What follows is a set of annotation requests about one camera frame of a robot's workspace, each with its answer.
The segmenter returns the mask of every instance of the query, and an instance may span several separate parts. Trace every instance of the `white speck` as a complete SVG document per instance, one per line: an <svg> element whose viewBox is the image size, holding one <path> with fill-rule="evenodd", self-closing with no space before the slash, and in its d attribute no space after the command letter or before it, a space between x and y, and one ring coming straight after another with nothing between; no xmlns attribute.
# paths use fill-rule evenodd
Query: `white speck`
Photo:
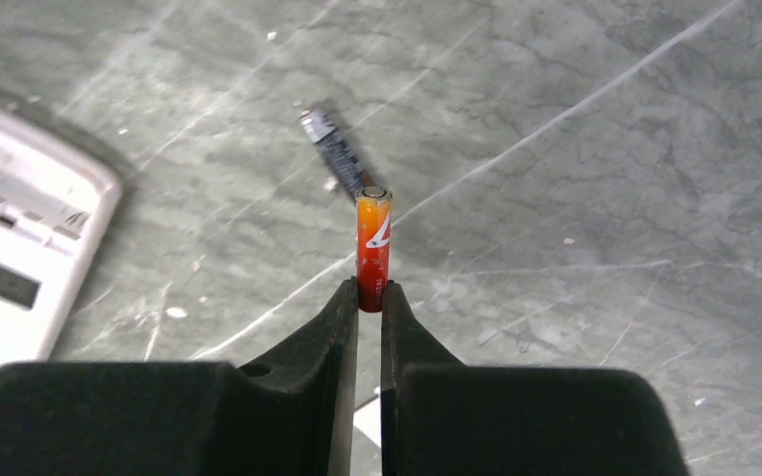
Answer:
<svg viewBox="0 0 762 476"><path fill-rule="evenodd" d="M337 177L327 178L322 187L325 188L325 191L334 191L337 188Z"/></svg>
<svg viewBox="0 0 762 476"><path fill-rule="evenodd" d="M165 314L171 319L182 319L189 316L189 312L181 307L168 307L165 309Z"/></svg>

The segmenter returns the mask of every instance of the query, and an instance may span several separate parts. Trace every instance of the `gray marble countertop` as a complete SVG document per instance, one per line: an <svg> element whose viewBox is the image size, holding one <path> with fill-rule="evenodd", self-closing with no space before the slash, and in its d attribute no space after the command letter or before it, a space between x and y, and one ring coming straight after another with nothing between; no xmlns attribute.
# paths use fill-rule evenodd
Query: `gray marble countertop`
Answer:
<svg viewBox="0 0 762 476"><path fill-rule="evenodd" d="M240 364L314 315L353 273L326 100L454 354L636 371L694 474L762 476L762 0L278 3L0 1L0 90L127 180L56 359Z"/></svg>

